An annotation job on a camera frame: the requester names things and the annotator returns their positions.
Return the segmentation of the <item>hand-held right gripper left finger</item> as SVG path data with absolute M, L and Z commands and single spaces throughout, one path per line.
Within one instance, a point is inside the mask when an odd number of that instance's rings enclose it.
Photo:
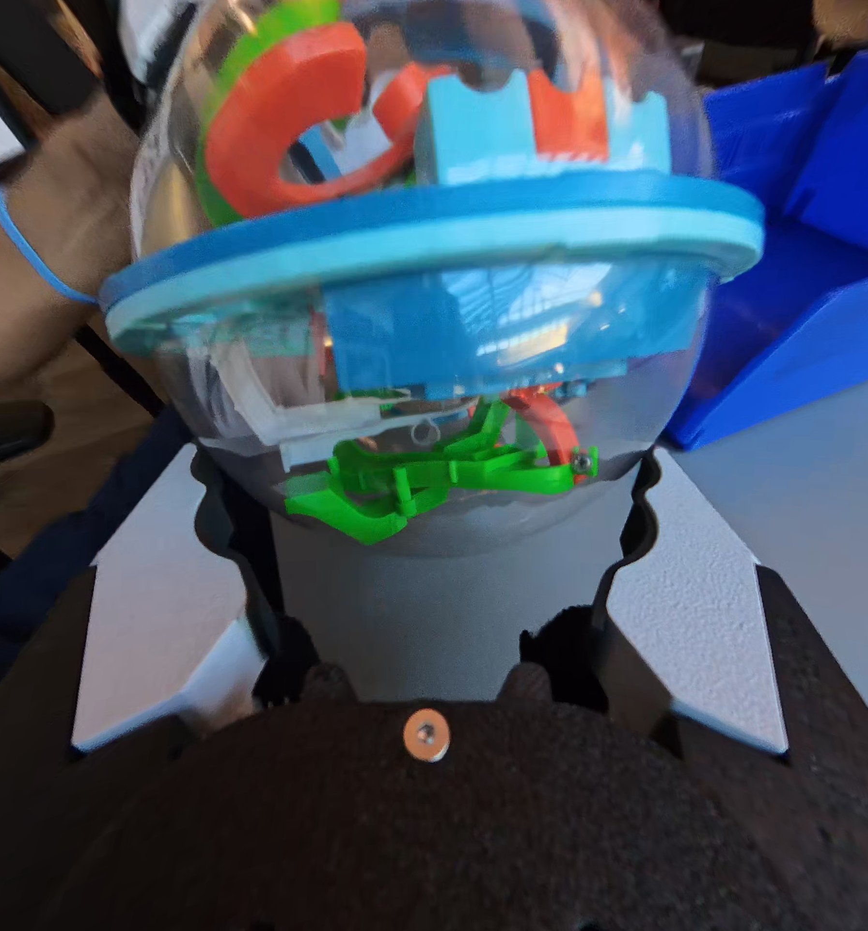
M 204 737 L 262 708 L 277 617 L 222 493 L 215 463 L 185 444 L 95 557 L 77 751 L 169 716 Z

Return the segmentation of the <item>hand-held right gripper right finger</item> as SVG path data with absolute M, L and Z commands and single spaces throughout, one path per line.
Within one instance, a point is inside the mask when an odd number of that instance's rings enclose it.
M 759 561 L 666 449 L 644 456 L 631 496 L 593 604 L 610 716 L 645 736 L 686 719 L 785 755 Z

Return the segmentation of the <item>clear plastic maze ball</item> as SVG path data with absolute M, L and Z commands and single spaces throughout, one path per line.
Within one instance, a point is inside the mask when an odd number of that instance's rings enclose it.
M 283 518 L 424 555 L 543 529 L 689 386 L 764 209 L 650 2 L 197 2 L 102 286 Z

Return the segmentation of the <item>person's left hand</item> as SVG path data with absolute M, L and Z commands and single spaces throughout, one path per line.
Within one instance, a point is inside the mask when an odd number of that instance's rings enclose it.
M 130 176 L 138 138 L 107 92 L 59 120 L 7 185 L 9 213 L 43 261 L 95 296 L 131 259 Z

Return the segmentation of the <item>dark blue jeans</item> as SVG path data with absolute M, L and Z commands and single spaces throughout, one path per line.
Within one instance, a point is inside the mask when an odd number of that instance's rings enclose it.
M 140 446 L 115 465 L 91 503 L 40 532 L 0 573 L 0 681 L 56 600 L 91 566 L 190 439 L 180 415 L 166 407 Z

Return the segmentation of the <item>blue plastic bin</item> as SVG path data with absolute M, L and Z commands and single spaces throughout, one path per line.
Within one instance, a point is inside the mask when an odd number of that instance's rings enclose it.
M 719 177 L 766 211 L 764 255 L 714 294 L 665 436 L 699 449 L 868 381 L 868 50 L 706 99 Z

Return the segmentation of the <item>blue wristband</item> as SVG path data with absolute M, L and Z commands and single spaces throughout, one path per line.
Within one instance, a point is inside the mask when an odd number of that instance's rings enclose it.
M 0 183 L 0 229 L 12 243 L 14 248 L 21 254 L 28 266 L 32 269 L 44 283 L 57 295 L 79 305 L 88 305 L 97 307 L 98 299 L 89 294 L 70 287 L 43 261 L 41 256 L 36 252 L 26 237 L 21 233 L 19 227 L 13 221 L 9 213 L 9 202 L 7 187 Z

